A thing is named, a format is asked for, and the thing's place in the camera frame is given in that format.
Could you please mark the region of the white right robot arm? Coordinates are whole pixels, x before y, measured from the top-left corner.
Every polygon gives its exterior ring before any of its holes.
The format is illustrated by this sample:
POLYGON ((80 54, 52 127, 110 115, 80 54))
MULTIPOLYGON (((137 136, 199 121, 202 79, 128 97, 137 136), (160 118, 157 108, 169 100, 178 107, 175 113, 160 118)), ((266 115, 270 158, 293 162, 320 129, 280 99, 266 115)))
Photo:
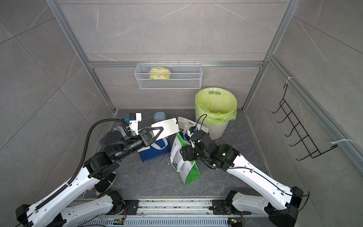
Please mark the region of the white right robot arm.
POLYGON ((238 215, 242 225, 244 216, 258 214, 277 227, 293 227, 296 224, 303 197, 308 198, 297 186, 292 188, 274 180, 253 164, 239 151, 228 144, 217 145, 207 133, 197 131, 192 134, 190 144, 177 150, 184 161, 200 160, 211 169, 223 170, 257 191, 259 196, 244 195, 230 191, 222 200, 213 201, 213 212, 238 215))

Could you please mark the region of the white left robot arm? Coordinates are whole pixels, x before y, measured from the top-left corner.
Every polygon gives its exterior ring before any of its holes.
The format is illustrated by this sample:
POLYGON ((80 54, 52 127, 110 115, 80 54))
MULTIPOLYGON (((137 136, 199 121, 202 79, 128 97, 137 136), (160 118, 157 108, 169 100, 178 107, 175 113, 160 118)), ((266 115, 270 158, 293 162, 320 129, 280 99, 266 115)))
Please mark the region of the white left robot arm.
POLYGON ((90 129, 87 134, 80 164, 72 177, 39 202, 18 207, 19 224, 24 227, 66 227, 98 215, 125 212, 125 201, 117 191, 79 206, 69 207, 69 204, 87 189, 107 182, 124 157, 168 136, 164 127, 145 128, 136 135, 121 130, 110 131, 99 142, 102 151, 86 160, 92 131, 90 129))

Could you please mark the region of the green white paper bag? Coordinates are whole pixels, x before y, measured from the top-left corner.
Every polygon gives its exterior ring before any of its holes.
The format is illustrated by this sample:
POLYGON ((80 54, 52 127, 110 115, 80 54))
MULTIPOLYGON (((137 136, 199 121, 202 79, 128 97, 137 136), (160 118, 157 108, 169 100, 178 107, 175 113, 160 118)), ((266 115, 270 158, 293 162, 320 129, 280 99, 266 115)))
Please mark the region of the green white paper bag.
POLYGON ((200 177, 200 172, 196 161, 184 161, 182 158, 180 152, 182 148, 186 147, 187 145, 190 145, 190 143, 186 142, 182 136, 177 133, 173 141, 170 157, 171 164, 178 173, 184 185, 187 185, 200 177))

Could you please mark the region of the receipt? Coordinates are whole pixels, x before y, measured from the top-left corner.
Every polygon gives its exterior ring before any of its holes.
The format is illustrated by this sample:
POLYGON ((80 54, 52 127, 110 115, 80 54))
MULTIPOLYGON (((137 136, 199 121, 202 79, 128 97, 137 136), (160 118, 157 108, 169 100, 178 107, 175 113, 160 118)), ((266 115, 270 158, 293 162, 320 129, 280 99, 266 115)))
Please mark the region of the receipt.
POLYGON ((169 137, 169 136, 171 136, 173 134, 176 134, 176 133, 178 133, 180 131, 179 130, 179 125, 177 123, 176 118, 164 120, 164 121, 154 123, 154 124, 151 125, 151 127, 161 127, 161 126, 164 128, 164 131, 162 133, 163 138, 169 137))

